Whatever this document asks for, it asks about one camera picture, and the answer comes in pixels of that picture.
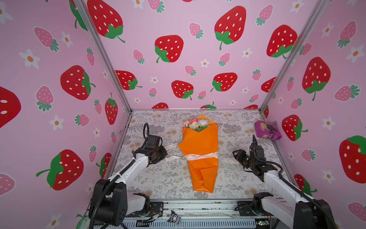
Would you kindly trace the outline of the clear ribbon strip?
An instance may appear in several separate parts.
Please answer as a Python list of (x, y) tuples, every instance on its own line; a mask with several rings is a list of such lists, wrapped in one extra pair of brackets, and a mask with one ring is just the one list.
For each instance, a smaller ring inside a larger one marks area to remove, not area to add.
[(187, 161), (194, 161), (194, 160), (200, 160), (200, 159), (206, 159), (206, 158), (216, 158), (218, 159), (218, 150), (215, 147), (211, 147), (206, 144), (173, 144), (173, 145), (167, 145), (165, 146), (166, 150), (173, 149), (176, 147), (183, 146), (184, 149), (188, 150), (188, 154), (185, 154), (184, 156), (169, 156), (166, 157), (165, 160), (167, 162), (176, 160), (176, 159), (185, 159)]

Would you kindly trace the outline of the orange wrapping paper sheet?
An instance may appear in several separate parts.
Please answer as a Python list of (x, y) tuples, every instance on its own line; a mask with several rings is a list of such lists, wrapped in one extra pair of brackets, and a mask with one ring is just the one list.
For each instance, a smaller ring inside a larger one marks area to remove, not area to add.
[[(197, 119), (205, 119), (209, 122), (209, 127), (196, 132), (190, 128), (183, 128), (183, 144), (206, 144), (218, 150), (218, 125), (205, 115), (201, 114)], [(188, 154), (188, 150), (183, 146), (179, 147), (182, 153)], [(218, 159), (206, 158), (194, 161), (187, 161), (191, 174), (194, 191), (214, 192), (216, 176), (218, 172)]]

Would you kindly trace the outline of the white blue fake rose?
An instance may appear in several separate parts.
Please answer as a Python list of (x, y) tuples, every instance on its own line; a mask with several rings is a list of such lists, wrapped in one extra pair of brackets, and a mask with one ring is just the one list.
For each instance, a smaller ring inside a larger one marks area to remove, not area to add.
[(198, 126), (200, 129), (205, 129), (205, 128), (209, 127), (209, 122), (208, 122), (208, 120), (200, 119), (198, 121)]

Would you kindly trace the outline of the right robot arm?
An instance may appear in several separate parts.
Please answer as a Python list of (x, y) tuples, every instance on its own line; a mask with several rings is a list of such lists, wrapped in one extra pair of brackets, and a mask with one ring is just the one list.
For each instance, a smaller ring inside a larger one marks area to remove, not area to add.
[(238, 204), (236, 211), (251, 210), (258, 216), (268, 213), (291, 229), (337, 228), (330, 205), (322, 199), (314, 199), (287, 181), (283, 177), (284, 168), (265, 159), (264, 149), (255, 137), (248, 152), (236, 150), (233, 157), (246, 172), (253, 173), (283, 199), (280, 201), (269, 192), (257, 193), (251, 203)]

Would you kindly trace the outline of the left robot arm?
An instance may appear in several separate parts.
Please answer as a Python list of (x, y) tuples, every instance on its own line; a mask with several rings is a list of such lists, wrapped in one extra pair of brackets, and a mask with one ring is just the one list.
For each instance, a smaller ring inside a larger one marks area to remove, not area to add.
[(150, 196), (143, 193), (127, 195), (130, 183), (149, 165), (157, 164), (167, 156), (163, 140), (151, 135), (148, 123), (143, 128), (144, 142), (137, 150), (132, 151), (132, 160), (115, 175), (108, 179), (100, 179), (94, 187), (89, 208), (89, 227), (94, 228), (95, 222), (108, 226), (122, 226), (126, 216), (152, 216), (143, 223), (155, 221), (162, 215), (161, 210), (151, 207)]

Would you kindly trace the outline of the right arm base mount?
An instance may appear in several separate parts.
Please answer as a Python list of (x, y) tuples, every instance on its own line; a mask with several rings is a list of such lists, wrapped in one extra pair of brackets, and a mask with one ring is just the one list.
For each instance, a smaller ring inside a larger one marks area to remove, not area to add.
[(265, 211), (262, 206), (262, 199), (266, 197), (273, 197), (273, 194), (269, 192), (261, 192), (254, 194), (252, 201), (238, 201), (237, 206), (234, 208), (238, 211), (240, 216), (272, 216), (269, 212)]

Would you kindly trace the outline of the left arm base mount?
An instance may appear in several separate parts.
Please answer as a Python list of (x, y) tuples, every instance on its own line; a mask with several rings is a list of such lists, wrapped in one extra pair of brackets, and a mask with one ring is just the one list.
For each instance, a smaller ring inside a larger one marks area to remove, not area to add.
[(127, 206), (127, 217), (152, 217), (162, 214), (164, 202), (151, 200), (143, 193), (134, 193), (128, 197)]

